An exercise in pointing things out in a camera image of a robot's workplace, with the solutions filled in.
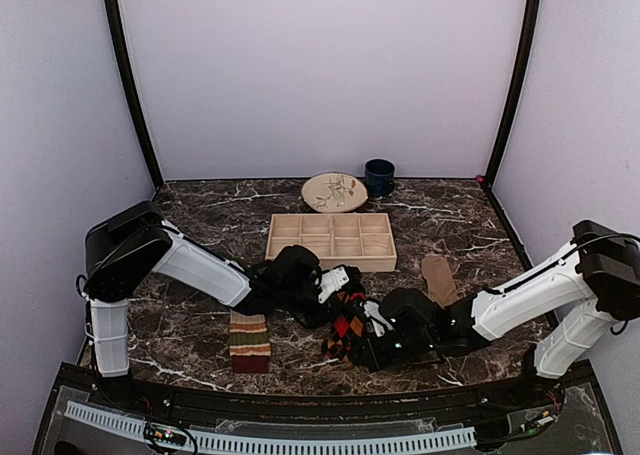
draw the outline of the mug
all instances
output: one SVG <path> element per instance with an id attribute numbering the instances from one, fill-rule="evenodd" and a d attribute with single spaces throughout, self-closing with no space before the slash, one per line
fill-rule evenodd
<path id="1" fill-rule="evenodd" d="M 376 158 L 364 166 L 364 184 L 370 197 L 384 197 L 393 191 L 396 167 L 388 160 Z"/>

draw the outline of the vertical black pole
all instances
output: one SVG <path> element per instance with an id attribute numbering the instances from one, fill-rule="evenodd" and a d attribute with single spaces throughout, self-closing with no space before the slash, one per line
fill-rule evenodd
<path id="1" fill-rule="evenodd" d="M 157 190 L 164 184 L 164 180 L 162 179 L 162 173 L 160 173 L 158 159 L 153 151 L 153 145 L 151 144 L 147 124 L 142 113 L 142 106 L 140 105 L 140 98 L 138 97 L 138 91 L 133 79 L 129 52 L 127 51 L 124 29 L 122 27 L 122 19 L 120 18 L 118 0 L 104 0 L 104 5 L 107 9 L 107 20 L 109 21 L 113 50 L 116 54 L 118 69 L 120 70 L 120 79 L 122 80 L 124 93 L 127 97 L 133 126 L 136 130 L 136 135 L 138 136 L 138 143 L 140 143 L 144 160 L 147 163 L 147 170 L 149 170 L 149 175 L 151 175 L 151 180 Z"/>
<path id="2" fill-rule="evenodd" d="M 524 84 L 524 76 L 527 72 L 527 64 L 529 63 L 529 54 L 531 53 L 531 44 L 533 42 L 533 33 L 536 28 L 536 19 L 538 17 L 538 7 L 540 0 L 527 0 L 524 9 L 524 18 L 522 20 L 522 30 L 520 32 L 520 42 L 518 43 L 518 52 L 516 54 L 516 62 L 513 67 L 511 76 L 511 84 L 507 100 L 502 112 L 502 120 L 500 120 L 500 128 L 493 146 L 491 159 L 484 175 L 484 181 L 493 186 L 500 169 L 500 163 L 507 148 L 507 141 L 513 126 L 513 120 L 516 116 L 520 94 L 522 93 L 522 85 Z"/>

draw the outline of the beige object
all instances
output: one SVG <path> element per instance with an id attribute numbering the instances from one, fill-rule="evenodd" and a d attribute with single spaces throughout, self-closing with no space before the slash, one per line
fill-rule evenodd
<path id="1" fill-rule="evenodd" d="M 351 212 L 369 198 L 363 183 L 345 173 L 322 173 L 302 186 L 302 198 L 320 213 Z"/>
<path id="2" fill-rule="evenodd" d="M 289 245 L 311 250 L 323 270 L 350 265 L 361 272 L 392 272 L 398 258 L 386 213 L 273 215 L 267 260 Z"/>
<path id="3" fill-rule="evenodd" d="M 427 281 L 428 297 L 446 308 L 459 300 L 456 283 L 447 259 L 435 255 L 427 255 L 422 259 L 422 276 Z"/>

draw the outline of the white vent strip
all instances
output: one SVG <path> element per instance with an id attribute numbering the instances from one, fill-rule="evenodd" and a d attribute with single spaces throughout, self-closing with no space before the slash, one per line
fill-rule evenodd
<path id="1" fill-rule="evenodd" d="M 76 402 L 67 403 L 65 416 L 100 430 L 144 443 L 144 421 L 123 417 Z M 417 455 L 474 447 L 475 430 L 461 428 L 392 438 L 361 440 L 285 440 L 237 437 L 199 430 L 189 431 L 198 442 L 198 453 L 212 455 Z M 170 443 L 159 445 L 175 448 Z M 191 441 L 185 447 L 191 448 Z"/>

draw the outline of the wooden tray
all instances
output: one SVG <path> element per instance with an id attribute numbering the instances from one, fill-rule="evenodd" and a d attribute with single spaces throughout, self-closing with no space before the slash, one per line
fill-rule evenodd
<path id="1" fill-rule="evenodd" d="M 323 270 L 351 265 L 361 272 L 392 272 L 398 258 L 386 213 L 272 215 L 267 260 L 289 245 L 311 250 Z"/>

